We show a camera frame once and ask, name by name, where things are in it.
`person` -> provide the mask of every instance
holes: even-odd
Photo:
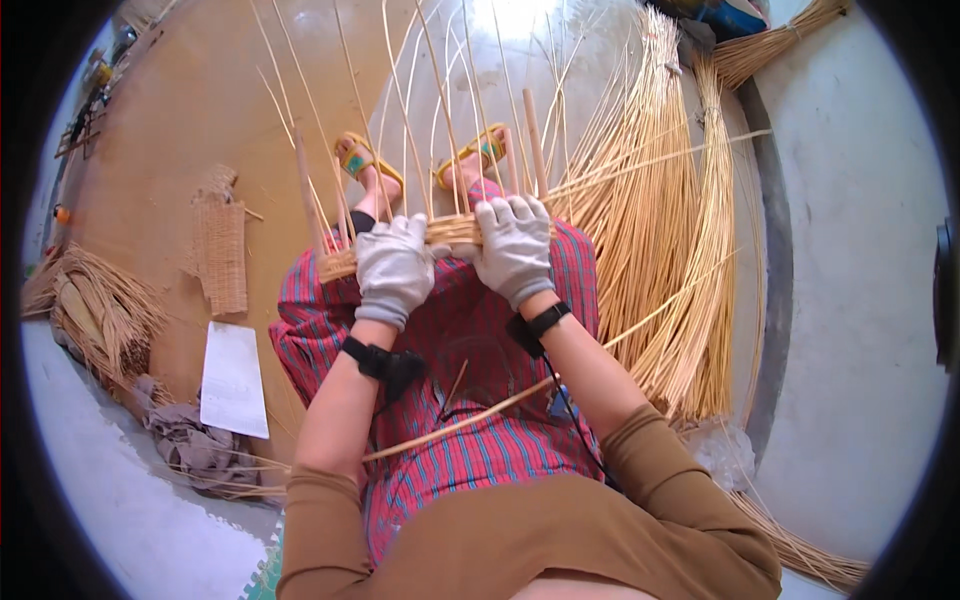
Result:
[[[496,146],[495,138],[501,130],[481,141]],[[341,140],[338,155],[372,159],[353,143]],[[551,241],[542,203],[503,198],[483,179],[499,158],[487,148],[444,174],[467,192],[482,249],[436,258],[424,246],[425,217],[395,216],[357,228],[365,232],[356,278],[321,285],[308,251],[281,289],[271,338],[308,408],[287,487],[277,597],[776,597],[770,541],[596,341],[589,240],[555,220]],[[381,188],[370,166],[356,176],[367,190],[358,208],[372,221],[367,211],[385,209],[398,181]],[[550,410],[550,391],[362,463],[548,376],[504,323],[515,311],[530,321],[561,300],[570,312],[540,342],[578,406],[586,443],[570,416]],[[347,337],[415,351],[427,376],[385,405],[380,382],[340,351]],[[470,382],[454,389],[465,372]],[[599,459],[598,445],[622,493],[603,484],[589,456]]]

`wooden dowel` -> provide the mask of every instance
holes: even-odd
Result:
[[[537,111],[534,109],[534,95],[527,87],[523,88],[523,108],[527,113],[527,131],[530,133],[530,152],[534,159],[534,174],[537,176],[537,198],[545,200],[547,196],[546,167],[543,164],[543,150],[540,147],[540,131],[537,130]]]
[[[306,213],[307,226],[310,227],[310,238],[313,240],[314,254],[322,253],[327,256],[329,252],[326,248],[324,233],[320,229],[320,215],[317,214],[317,205],[313,202],[313,194],[310,190],[310,178],[306,167],[306,152],[303,150],[303,137],[300,130],[294,126],[294,151],[297,153],[297,171],[300,173],[300,199],[303,200],[303,211]],[[314,260],[314,264],[319,267],[320,261]]]
[[[507,170],[510,172],[510,191],[520,193],[520,179],[516,172],[516,156],[514,155],[514,137],[510,128],[503,130],[503,145],[507,150]]]

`white wall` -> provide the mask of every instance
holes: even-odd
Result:
[[[24,323],[40,433],[77,520],[133,598],[233,600],[276,538],[277,511],[203,498],[169,473],[149,435],[57,344]]]
[[[777,26],[805,0],[771,2]],[[944,408],[931,316],[939,159],[892,50],[854,7],[756,75],[794,242],[786,376],[756,487],[787,529],[873,560]]]
[[[80,62],[74,71],[70,83],[63,91],[63,98],[60,100],[60,106],[54,113],[50,122],[50,129],[47,131],[46,140],[43,142],[43,150],[40,154],[39,164],[36,170],[36,185],[34,186],[34,195],[30,200],[30,209],[27,212],[27,223],[23,235],[23,264],[36,264],[40,259],[41,247],[44,241],[43,228],[44,223],[49,218],[49,213],[53,209],[50,204],[51,196],[54,191],[54,184],[57,181],[57,175],[60,171],[60,162],[66,157],[54,159],[57,153],[57,147],[60,144],[60,136],[66,130],[67,125],[73,122],[77,116],[77,104],[81,100],[80,93],[84,82],[84,68],[86,59],[94,49],[100,48],[109,58],[110,49],[113,47],[113,29],[110,22],[107,21],[93,39],[90,47],[80,57]]]

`hand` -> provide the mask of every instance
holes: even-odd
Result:
[[[377,223],[357,236],[357,280],[360,307],[357,319],[395,326],[399,331],[411,311],[433,289],[433,256],[423,247],[426,216],[409,221],[397,216],[392,223]]]
[[[550,215],[532,197],[511,196],[479,202],[474,208],[483,233],[483,250],[466,245],[453,249],[470,258],[487,287],[515,311],[537,292],[554,289],[550,280]]]

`black cable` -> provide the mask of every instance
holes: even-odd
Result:
[[[557,378],[557,372],[553,370],[553,365],[550,364],[550,359],[546,357],[546,354],[543,355],[543,362],[546,363],[546,368],[550,371],[550,376],[553,377],[553,383],[557,386],[557,390],[560,392],[560,397],[564,400],[564,406],[566,406],[566,412],[570,414],[570,418],[573,419],[573,425],[577,428],[577,433],[580,434],[580,441],[584,443],[584,448],[587,450],[587,454],[590,457],[590,460],[601,470],[603,474],[607,477],[607,485],[613,488],[614,490],[623,493],[623,490],[620,489],[620,486],[617,485],[616,479],[610,475],[610,472],[603,466],[603,464],[597,460],[596,456],[593,456],[593,449],[590,448],[590,444],[587,443],[587,435],[584,434],[584,430],[580,428],[580,420],[577,419],[577,416],[573,413],[573,407],[570,406],[570,397],[566,394],[564,386],[561,385],[560,379]]]

